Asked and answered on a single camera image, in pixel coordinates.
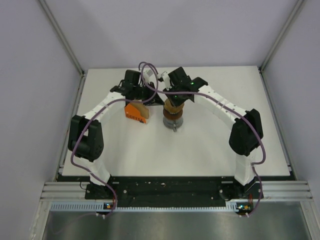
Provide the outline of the single brown paper filter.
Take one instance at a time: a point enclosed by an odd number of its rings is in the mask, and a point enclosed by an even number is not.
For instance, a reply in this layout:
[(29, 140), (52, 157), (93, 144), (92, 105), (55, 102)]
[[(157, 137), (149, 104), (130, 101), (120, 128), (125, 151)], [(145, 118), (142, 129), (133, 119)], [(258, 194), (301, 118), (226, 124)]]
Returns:
[(179, 113), (180, 111), (183, 110), (184, 108), (184, 103), (182, 103), (181, 105), (179, 106), (174, 106), (171, 101), (167, 98), (165, 101), (164, 101), (164, 106), (163, 106), (163, 109), (166, 110), (167, 112), (169, 112), (170, 114), (177, 114)]

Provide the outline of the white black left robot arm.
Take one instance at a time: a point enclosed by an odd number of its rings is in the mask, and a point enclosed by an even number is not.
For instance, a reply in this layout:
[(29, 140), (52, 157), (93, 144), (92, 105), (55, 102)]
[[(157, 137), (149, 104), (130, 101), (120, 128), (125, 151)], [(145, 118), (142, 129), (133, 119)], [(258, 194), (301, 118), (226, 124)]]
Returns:
[(114, 191), (108, 183), (111, 174), (102, 160), (104, 150), (104, 125), (129, 103), (161, 105), (155, 90), (159, 87), (160, 75), (155, 68), (141, 71), (126, 70), (124, 78), (113, 86), (106, 97), (84, 115), (74, 115), (70, 121), (68, 149), (73, 166), (85, 170), (90, 181), (96, 184), (96, 192), (109, 198)]

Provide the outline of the grey glass coffee server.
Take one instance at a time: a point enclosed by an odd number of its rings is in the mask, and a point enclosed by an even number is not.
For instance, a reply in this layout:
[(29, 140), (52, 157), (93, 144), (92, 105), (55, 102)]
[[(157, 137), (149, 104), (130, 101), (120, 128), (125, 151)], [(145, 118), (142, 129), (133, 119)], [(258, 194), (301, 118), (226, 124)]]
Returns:
[(183, 117), (180, 117), (178, 119), (172, 120), (172, 119), (163, 117), (162, 121), (166, 128), (173, 130), (176, 133), (177, 130), (183, 125), (184, 119)]

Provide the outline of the aluminium frame post right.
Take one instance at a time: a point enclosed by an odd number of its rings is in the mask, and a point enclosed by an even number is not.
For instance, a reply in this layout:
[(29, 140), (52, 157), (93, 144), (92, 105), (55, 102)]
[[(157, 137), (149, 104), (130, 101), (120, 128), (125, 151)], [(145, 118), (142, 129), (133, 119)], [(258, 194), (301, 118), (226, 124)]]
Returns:
[(287, 34), (289, 33), (291, 27), (295, 23), (297, 17), (299, 16), (300, 12), (303, 10), (304, 5), (306, 4), (306, 0), (297, 0), (288, 15), (286, 21), (282, 25), (277, 37), (275, 38), (273, 44), (271, 45), (267, 55), (265, 56), (262, 64), (259, 66), (258, 70), (259, 73), (262, 75), (265, 70), (267, 69), (268, 65), (270, 64), (271, 60), (275, 56), (278, 51), (278, 48), (281, 46), (283, 41), (285, 40)]

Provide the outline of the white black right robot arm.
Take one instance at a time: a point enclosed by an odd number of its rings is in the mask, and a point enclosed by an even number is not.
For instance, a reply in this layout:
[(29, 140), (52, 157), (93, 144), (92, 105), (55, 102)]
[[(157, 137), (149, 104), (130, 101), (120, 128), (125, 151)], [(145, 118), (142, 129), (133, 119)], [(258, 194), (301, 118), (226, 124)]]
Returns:
[(230, 129), (229, 146), (236, 153), (233, 192), (245, 198), (252, 191), (250, 182), (255, 178), (252, 170), (252, 152), (262, 142), (263, 129), (260, 113), (256, 109), (245, 110), (218, 94), (201, 77), (191, 79), (182, 67), (157, 75), (164, 82), (163, 91), (170, 104), (178, 108), (190, 100), (205, 107)]

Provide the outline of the orange coffee filter box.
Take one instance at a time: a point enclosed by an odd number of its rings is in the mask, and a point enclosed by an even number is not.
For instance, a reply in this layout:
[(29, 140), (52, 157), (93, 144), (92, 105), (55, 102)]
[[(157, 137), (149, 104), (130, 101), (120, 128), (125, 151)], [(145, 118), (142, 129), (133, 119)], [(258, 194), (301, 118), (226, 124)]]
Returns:
[(128, 103), (124, 107), (124, 113), (128, 119), (131, 119), (131, 120), (143, 123), (143, 124), (147, 124), (149, 121), (149, 119), (145, 119), (145, 118), (141, 117), (139, 111), (132, 105), (132, 102)]

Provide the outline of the aluminium frame post left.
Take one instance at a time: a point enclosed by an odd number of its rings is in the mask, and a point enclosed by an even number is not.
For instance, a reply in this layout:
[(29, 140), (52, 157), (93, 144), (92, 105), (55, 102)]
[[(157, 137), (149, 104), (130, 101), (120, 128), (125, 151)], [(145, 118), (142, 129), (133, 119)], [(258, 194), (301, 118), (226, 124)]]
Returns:
[(54, 33), (56, 34), (62, 48), (64, 49), (66, 55), (68, 56), (69, 60), (75, 67), (78, 74), (83, 77), (85, 74), (85, 71), (81, 67), (81, 64), (79, 63), (74, 51), (71, 48), (71, 45), (69, 44), (65, 34), (63, 33), (58, 21), (56, 20), (53, 12), (51, 11), (48, 3), (46, 0), (37, 0), (36, 1), (38, 5), (40, 6), (41, 10), (43, 11), (44, 15), (46, 16), (49, 24), (53, 28)]

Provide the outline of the aluminium front rail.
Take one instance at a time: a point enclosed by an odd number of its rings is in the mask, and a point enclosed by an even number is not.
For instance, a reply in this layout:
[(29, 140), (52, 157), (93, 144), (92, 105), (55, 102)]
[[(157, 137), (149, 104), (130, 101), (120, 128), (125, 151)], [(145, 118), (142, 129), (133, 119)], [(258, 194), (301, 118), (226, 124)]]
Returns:
[[(307, 181), (263, 181), (263, 202), (309, 202), (313, 196)], [(40, 195), (47, 202), (84, 202), (86, 191), (77, 182), (46, 182)]]

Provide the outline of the aluminium frame post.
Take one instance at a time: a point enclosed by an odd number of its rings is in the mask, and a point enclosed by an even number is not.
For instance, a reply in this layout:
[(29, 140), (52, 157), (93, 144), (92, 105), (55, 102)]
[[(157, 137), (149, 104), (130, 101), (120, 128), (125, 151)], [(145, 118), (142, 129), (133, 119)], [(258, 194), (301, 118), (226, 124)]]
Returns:
[(66, 55), (68, 56), (69, 60), (75, 67), (78, 74), (83, 77), (85, 74), (85, 71), (81, 67), (81, 64), (79, 63), (74, 51), (71, 48), (71, 45), (69, 44), (65, 34), (63, 33), (58, 21), (56, 20), (53, 12), (51, 11), (48, 3), (46, 0), (37, 0), (36, 1), (38, 5), (40, 6), (41, 10), (43, 11), (44, 15), (46, 16), (49, 24), (53, 28), (54, 33), (56, 34), (62, 48), (64, 49)]
[(277, 37), (275, 38), (273, 44), (271, 45), (267, 55), (265, 56), (262, 64), (259, 66), (258, 70), (259, 73), (262, 75), (265, 70), (267, 69), (268, 65), (270, 64), (271, 60), (275, 56), (278, 51), (278, 48), (281, 46), (283, 41), (285, 40), (287, 34), (289, 33), (291, 27), (295, 23), (297, 17), (299, 16), (300, 12), (303, 10), (304, 5), (306, 4), (306, 0), (297, 0), (288, 15), (286, 21), (282, 25)]

